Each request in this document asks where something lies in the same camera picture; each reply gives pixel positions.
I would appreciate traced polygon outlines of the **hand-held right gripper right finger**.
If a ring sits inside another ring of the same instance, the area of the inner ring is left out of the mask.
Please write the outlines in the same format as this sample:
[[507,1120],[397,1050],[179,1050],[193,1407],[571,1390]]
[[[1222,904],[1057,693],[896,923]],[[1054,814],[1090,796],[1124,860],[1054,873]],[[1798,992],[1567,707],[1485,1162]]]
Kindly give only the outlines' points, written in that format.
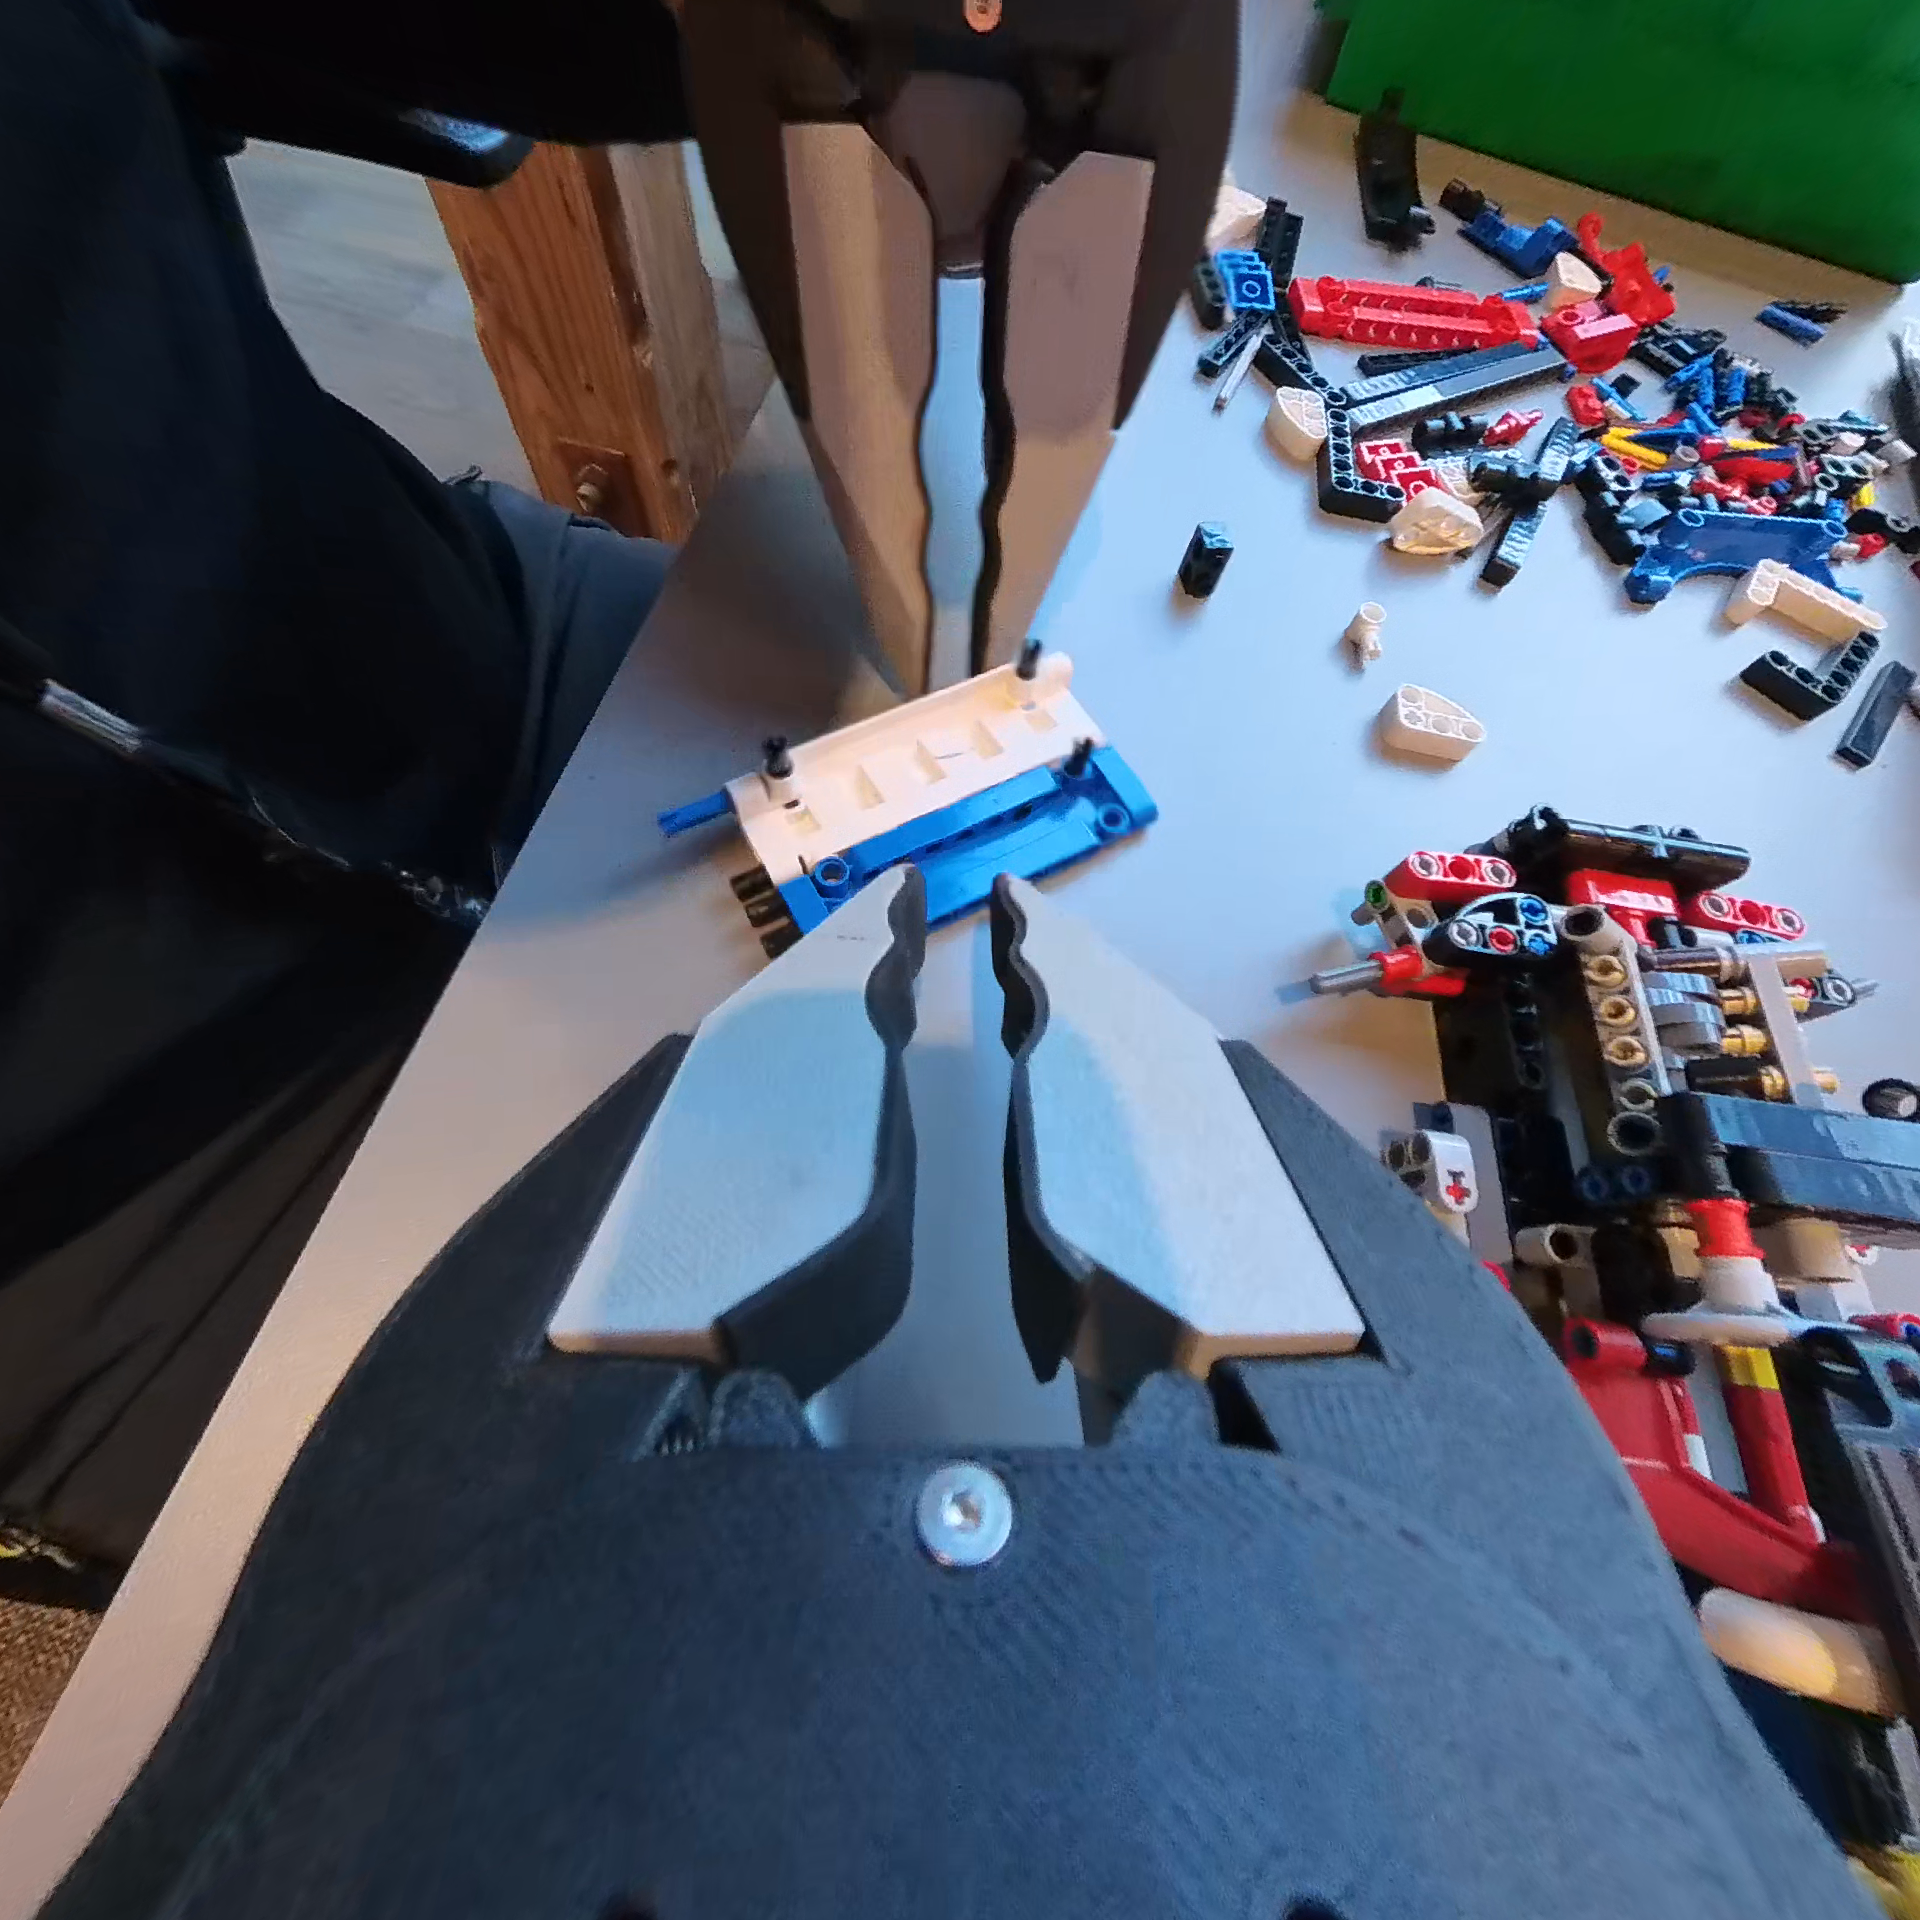
[[1036,1378],[1114,1429],[1153,1376],[1358,1355],[1361,1311],[1211,1022],[1019,876],[991,886],[990,938]]

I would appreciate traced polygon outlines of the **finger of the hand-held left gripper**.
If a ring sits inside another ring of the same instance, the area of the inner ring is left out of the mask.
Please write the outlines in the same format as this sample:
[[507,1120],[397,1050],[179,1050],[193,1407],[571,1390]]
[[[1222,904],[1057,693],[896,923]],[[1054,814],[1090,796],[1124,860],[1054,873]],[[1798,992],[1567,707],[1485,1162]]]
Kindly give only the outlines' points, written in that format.
[[780,132],[805,406],[802,436],[898,688],[931,673],[922,423],[937,350],[928,205],[855,123]]
[[1151,185],[1142,157],[1024,160],[990,216],[974,670],[1019,655],[1111,452]]

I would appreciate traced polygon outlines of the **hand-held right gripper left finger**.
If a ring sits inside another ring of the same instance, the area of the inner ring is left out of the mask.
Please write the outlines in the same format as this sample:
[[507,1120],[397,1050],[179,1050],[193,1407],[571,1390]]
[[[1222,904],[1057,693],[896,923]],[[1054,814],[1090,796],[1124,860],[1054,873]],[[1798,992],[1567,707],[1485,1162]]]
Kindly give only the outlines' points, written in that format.
[[882,1344],[912,1276],[925,938],[923,876],[892,871],[698,1024],[549,1348],[759,1373],[809,1400]]

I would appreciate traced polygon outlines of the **pile of toy bricks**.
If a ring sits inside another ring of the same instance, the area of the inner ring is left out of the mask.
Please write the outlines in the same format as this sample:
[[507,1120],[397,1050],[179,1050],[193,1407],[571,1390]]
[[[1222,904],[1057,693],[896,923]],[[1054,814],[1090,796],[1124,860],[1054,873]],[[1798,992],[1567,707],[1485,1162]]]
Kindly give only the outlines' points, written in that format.
[[1646,618],[1692,588],[1724,599],[1716,628],[1816,664],[1836,646],[1784,620],[1722,620],[1738,579],[1690,579],[1658,605],[1621,588],[1648,534],[1683,511],[1841,521],[1836,591],[1884,614],[1879,652],[1850,699],[1796,723],[1729,677],[1731,699],[1778,725],[1836,725],[1832,757],[1860,773],[1915,725],[1915,289],[1841,293],[1807,261],[1748,286],[1706,281],[1664,234],[1599,206],[1516,219],[1473,178],[1425,192],[1400,97],[1356,123],[1356,216],[1366,265],[1320,271],[1303,219],[1228,178],[1190,276],[1201,331],[1194,374],[1222,412],[1257,374],[1266,445],[1315,483],[1315,507],[1376,534],[1404,567],[1473,568],[1508,593],[1560,521],[1579,524],[1620,609]]

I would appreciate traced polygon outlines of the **blue and white brick panel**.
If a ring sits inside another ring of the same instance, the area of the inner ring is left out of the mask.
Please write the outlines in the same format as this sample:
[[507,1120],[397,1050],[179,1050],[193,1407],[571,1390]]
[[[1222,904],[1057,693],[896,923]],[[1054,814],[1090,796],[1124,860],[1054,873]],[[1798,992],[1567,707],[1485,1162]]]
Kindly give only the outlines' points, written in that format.
[[774,959],[893,871],[919,873],[937,928],[983,908],[997,876],[1045,879],[1157,816],[1077,700],[1074,662],[1031,639],[1012,664],[833,733],[768,737],[753,769],[655,824],[738,830],[752,862],[731,892]]

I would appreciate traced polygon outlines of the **white toy brick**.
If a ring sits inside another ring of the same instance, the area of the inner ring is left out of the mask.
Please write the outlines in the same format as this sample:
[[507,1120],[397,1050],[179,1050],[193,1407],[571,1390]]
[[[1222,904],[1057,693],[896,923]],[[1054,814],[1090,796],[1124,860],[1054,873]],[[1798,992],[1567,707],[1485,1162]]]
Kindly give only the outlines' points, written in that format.
[[1435,765],[1460,765],[1485,743],[1477,716],[1422,685],[1395,685],[1376,716],[1383,752]]

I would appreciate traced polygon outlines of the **wooden desk leg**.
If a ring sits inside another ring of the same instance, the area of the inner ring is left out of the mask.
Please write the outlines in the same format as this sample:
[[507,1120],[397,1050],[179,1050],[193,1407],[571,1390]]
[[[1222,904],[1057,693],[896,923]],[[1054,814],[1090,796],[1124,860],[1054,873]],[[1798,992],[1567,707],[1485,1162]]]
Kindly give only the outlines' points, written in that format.
[[426,190],[537,495],[684,543],[771,386],[698,154],[539,145]]

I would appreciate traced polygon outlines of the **black office chair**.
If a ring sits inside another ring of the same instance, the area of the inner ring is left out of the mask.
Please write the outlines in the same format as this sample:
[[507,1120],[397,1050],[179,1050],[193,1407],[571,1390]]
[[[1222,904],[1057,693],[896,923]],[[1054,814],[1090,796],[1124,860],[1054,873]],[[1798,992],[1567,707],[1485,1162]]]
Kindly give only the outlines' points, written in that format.
[[268,98],[248,108],[226,108],[222,127],[241,140],[331,154],[477,190],[509,181],[535,147],[527,136],[481,123],[344,95]]

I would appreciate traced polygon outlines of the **toy brick car chassis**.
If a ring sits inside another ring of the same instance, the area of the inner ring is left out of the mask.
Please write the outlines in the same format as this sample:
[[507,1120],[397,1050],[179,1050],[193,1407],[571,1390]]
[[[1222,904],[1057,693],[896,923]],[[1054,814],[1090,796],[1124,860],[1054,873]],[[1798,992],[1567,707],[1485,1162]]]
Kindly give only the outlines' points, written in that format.
[[1915,1084],[1860,1112],[1809,1030],[1871,985],[1749,853],[1534,808],[1414,850],[1314,997],[1431,1011],[1441,1098],[1385,1167],[1548,1339],[1708,1648],[1885,1917],[1915,1917]]

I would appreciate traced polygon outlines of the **green plastic bin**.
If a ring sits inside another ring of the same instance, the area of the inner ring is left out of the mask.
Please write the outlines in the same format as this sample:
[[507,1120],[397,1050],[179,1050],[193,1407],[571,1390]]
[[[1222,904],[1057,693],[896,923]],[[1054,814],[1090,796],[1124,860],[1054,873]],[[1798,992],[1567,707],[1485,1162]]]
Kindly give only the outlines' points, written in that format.
[[1892,284],[1917,279],[1914,2],[1323,2],[1325,100]]

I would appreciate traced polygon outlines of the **person's dark clothing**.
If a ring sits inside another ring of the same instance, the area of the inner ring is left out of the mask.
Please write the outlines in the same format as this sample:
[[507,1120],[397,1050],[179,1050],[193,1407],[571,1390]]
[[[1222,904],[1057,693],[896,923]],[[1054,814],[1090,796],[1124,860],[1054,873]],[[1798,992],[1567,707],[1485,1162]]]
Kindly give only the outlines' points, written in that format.
[[688,136],[667,4],[3,4],[3,1596],[101,1610],[671,553],[325,390],[227,157],[302,84]]

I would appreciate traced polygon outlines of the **white angled beam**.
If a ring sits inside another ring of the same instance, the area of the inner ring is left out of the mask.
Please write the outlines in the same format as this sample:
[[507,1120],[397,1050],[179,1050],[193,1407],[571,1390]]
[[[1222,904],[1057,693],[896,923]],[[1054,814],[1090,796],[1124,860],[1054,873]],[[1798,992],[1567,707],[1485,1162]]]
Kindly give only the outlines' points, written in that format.
[[1772,559],[1763,559],[1740,577],[1722,609],[1729,628],[1741,628],[1761,616],[1784,620],[1796,633],[1828,645],[1848,645],[1860,636],[1885,635],[1885,616],[1832,587]]

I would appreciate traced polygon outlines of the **black angled beam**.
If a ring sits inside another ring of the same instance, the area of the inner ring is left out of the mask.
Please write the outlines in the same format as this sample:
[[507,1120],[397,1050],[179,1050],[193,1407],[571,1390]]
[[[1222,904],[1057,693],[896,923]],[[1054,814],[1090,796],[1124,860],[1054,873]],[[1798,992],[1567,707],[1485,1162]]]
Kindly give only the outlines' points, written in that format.
[[1879,636],[1860,633],[1829,646],[1816,664],[1772,646],[1740,670],[1740,685],[1805,725],[1839,709],[1879,655]]

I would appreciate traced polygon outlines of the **blue arched frame piece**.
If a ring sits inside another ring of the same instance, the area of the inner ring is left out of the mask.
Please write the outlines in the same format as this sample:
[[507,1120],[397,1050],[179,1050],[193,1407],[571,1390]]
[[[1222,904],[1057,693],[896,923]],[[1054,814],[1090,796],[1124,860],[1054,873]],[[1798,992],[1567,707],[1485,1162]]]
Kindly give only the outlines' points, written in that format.
[[1650,609],[1690,579],[1738,579],[1761,563],[1781,564],[1820,588],[1834,591],[1834,555],[1851,534],[1843,521],[1751,516],[1683,509],[1643,538],[1621,588],[1631,607]]

